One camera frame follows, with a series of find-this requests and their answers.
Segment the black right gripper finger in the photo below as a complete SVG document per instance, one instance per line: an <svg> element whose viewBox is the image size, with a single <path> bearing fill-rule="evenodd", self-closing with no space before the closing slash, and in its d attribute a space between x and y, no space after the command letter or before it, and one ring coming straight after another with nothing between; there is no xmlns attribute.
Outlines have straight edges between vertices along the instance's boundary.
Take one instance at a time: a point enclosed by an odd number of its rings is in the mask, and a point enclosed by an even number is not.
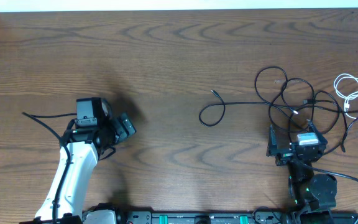
<svg viewBox="0 0 358 224"><path fill-rule="evenodd" d="M319 145L327 145L328 141L323 136L323 134L316 128L312 120L308 121L308 129L309 129L309 133L315 133L317 135L319 139Z"/></svg>
<svg viewBox="0 0 358 224"><path fill-rule="evenodd" d="M268 146L266 156L276 156L279 153L279 148L277 144L277 139L275 135L275 128L271 124L268 130Z"/></svg>

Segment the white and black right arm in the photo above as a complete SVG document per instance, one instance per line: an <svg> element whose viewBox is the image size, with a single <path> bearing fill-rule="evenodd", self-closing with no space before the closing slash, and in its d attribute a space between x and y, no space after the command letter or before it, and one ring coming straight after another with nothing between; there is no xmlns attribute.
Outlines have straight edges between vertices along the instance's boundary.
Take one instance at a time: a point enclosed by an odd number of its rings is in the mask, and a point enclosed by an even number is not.
<svg viewBox="0 0 358 224"><path fill-rule="evenodd" d="M288 191L295 201L295 207L280 217L281 223L334 222L330 209L336 206L337 180L331 174L315 174L312 167L328 142L311 121L308 129L281 147L275 128L269 127L266 156L274 157L277 166L288 167Z"/></svg>

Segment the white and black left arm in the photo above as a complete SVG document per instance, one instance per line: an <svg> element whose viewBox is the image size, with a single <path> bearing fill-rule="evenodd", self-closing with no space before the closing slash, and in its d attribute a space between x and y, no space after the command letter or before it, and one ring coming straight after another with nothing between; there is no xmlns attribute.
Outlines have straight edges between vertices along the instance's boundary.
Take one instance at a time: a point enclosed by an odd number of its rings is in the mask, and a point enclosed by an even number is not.
<svg viewBox="0 0 358 224"><path fill-rule="evenodd" d="M30 223L119 223L125 218L115 208L101 203L83 211L91 175L99 161L115 152L115 146L136 133L126 113L116 118L104 114L73 119L59 136L40 116L24 115L57 137L60 160L50 190Z"/></svg>

